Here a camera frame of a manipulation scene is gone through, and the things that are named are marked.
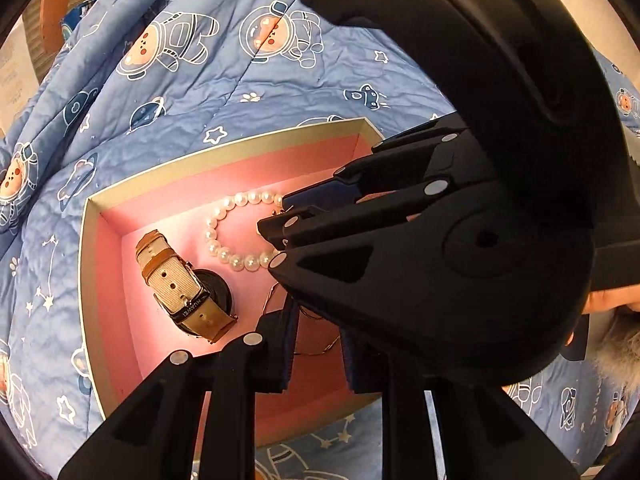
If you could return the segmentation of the right human hand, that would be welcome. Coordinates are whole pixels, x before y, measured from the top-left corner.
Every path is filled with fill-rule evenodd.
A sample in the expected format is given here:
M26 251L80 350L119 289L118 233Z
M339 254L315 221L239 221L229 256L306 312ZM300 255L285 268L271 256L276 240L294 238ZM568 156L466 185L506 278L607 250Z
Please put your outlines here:
M587 324L570 333L563 351L575 353L574 360L582 358L588 349L598 348L605 342L616 342L639 353L639 322L626 318L639 312L639 285L602 289L590 292L582 315Z

